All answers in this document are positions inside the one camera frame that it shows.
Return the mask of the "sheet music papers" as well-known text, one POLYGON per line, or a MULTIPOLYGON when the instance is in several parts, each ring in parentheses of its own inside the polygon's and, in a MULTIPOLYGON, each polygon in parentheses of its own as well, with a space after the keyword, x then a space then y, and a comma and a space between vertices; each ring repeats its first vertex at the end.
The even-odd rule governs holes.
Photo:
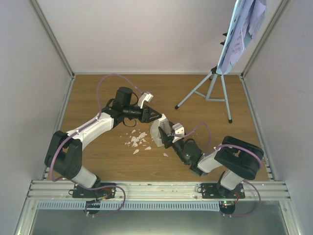
POLYGON ((255 41, 267 11, 266 0, 246 0, 240 11, 228 53, 229 64, 234 67, 250 41, 255 41))

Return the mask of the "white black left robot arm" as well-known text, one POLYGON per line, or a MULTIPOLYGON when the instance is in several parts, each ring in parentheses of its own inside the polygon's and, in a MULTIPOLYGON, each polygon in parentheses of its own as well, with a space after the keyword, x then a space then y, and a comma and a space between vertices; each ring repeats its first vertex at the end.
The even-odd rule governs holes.
POLYGON ((143 93, 135 103, 131 103, 134 94, 132 89, 120 87, 115 98, 110 99, 94 118, 73 130, 55 132, 45 157, 45 165, 66 179, 82 185, 88 197, 97 197, 101 186, 96 183, 97 176, 82 164, 84 148, 103 133, 123 123, 125 118, 150 123, 161 117, 159 112, 147 105, 153 98, 151 93, 143 93))

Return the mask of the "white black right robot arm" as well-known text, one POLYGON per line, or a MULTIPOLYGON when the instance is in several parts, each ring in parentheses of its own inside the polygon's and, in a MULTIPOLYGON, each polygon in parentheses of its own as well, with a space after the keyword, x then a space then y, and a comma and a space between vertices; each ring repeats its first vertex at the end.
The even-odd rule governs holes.
POLYGON ((228 198, 234 189, 244 180, 254 180, 262 167, 264 151, 248 142, 226 136, 222 143, 210 153, 204 153, 193 139, 174 140, 174 133, 166 133, 158 127, 160 139, 165 148, 173 148, 183 164, 198 176, 210 173, 212 170, 224 166, 224 172, 217 185, 217 194, 221 198, 228 198))

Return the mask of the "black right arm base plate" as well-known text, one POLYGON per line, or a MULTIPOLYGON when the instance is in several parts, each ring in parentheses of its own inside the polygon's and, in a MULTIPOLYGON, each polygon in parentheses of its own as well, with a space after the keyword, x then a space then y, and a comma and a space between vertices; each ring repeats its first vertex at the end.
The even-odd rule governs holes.
POLYGON ((218 189, 217 183, 201 183, 197 191, 203 199, 244 199, 245 190, 243 184, 238 184, 234 190, 218 189))

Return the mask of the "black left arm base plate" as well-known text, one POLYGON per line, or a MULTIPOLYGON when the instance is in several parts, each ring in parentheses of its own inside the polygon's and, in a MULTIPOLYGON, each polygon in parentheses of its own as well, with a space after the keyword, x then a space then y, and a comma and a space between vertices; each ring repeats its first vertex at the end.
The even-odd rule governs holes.
POLYGON ((73 189, 68 191, 68 194, 73 198, 86 198, 86 199, 111 199, 115 197, 116 183, 97 183, 94 187, 104 187, 98 190, 84 189, 80 186, 74 186, 73 189))

